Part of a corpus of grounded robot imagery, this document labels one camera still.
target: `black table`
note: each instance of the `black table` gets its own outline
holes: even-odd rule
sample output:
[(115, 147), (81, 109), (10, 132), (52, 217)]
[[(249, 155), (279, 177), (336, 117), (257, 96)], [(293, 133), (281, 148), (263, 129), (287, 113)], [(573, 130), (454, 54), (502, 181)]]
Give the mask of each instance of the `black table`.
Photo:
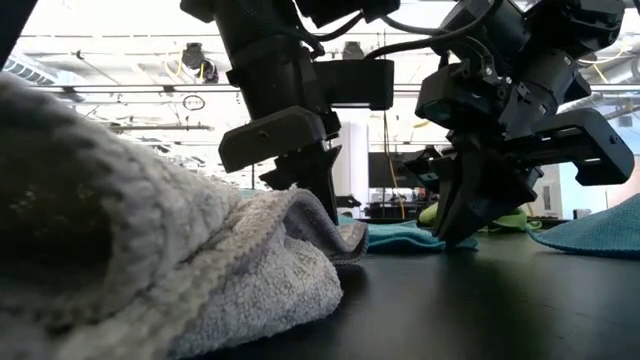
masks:
[(203, 358), (640, 357), (640, 262), (507, 235), (477, 253), (374, 255), (339, 273), (345, 296), (327, 319)]

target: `microfiber cloth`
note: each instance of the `microfiber cloth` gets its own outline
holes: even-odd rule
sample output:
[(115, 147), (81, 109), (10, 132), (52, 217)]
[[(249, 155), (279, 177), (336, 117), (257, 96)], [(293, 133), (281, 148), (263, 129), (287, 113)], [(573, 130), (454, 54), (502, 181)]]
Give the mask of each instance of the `microfiber cloth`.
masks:
[[(340, 216), (339, 223), (354, 224), (356, 220)], [(417, 251), (442, 251), (446, 243), (431, 235), (425, 229), (420, 229), (415, 221), (406, 221), (398, 224), (368, 224), (369, 250), (375, 252), (410, 250)], [(473, 249), (478, 245), (474, 239), (466, 239), (458, 244), (459, 248)]]
[[(420, 216), (418, 217), (418, 221), (424, 225), (433, 225), (436, 220), (436, 215), (438, 212), (438, 203), (435, 203), (428, 208), (424, 209)], [(542, 227), (542, 223), (540, 221), (527, 221), (527, 215), (522, 211), (522, 209), (517, 208), (513, 211), (512, 214), (505, 215), (499, 217), (494, 220), (489, 226), (481, 229), (481, 232), (494, 232), (500, 231), (502, 229), (508, 230), (519, 230), (519, 231), (529, 231), (529, 230), (538, 230)]]
[(240, 191), (0, 74), (0, 354), (178, 359), (330, 314), (367, 228)]
[(611, 209), (529, 234), (540, 244), (573, 254), (638, 259), (640, 195)]

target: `teal towel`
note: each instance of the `teal towel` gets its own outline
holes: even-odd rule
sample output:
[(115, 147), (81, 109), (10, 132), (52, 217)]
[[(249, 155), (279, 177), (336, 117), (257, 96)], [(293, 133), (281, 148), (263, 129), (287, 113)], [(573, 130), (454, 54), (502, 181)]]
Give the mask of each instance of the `teal towel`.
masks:
[[(339, 217), (340, 225), (351, 224), (356, 220)], [(427, 230), (417, 226), (415, 221), (398, 224), (369, 224), (369, 251), (384, 252), (393, 250), (442, 251), (445, 242), (437, 239)], [(458, 244), (459, 248), (475, 249), (478, 242), (467, 239)]]
[(529, 234), (568, 253), (640, 259), (640, 194), (609, 210)]

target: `ceiling pipe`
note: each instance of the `ceiling pipe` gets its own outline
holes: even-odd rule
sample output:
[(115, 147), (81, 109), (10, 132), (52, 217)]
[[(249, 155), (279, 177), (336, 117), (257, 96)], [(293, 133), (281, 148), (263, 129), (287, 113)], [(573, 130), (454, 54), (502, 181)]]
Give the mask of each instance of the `ceiling pipe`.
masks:
[(637, 84), (640, 82), (640, 57), (634, 56), (607, 71), (603, 72), (603, 77), (596, 76), (590, 80), (591, 84)]
[(562, 113), (565, 113), (567, 111), (572, 111), (572, 110), (592, 107), (592, 106), (598, 105), (604, 99), (605, 99), (605, 97), (604, 97), (604, 95), (602, 93), (599, 93), (599, 92), (592, 93), (591, 95), (587, 96), (586, 98), (560, 105), (560, 107), (558, 108), (558, 114), (562, 114)]
[(633, 114), (634, 112), (637, 112), (637, 111), (640, 111), (640, 106), (626, 106), (626, 107), (623, 107), (622, 109), (618, 109), (608, 114), (605, 114), (604, 118), (607, 120), (613, 120), (613, 119), (619, 118), (620, 116)]
[(159, 126), (145, 126), (145, 125), (132, 125), (132, 126), (109, 126), (111, 131), (136, 131), (136, 130), (213, 130), (211, 126), (205, 125), (159, 125)]

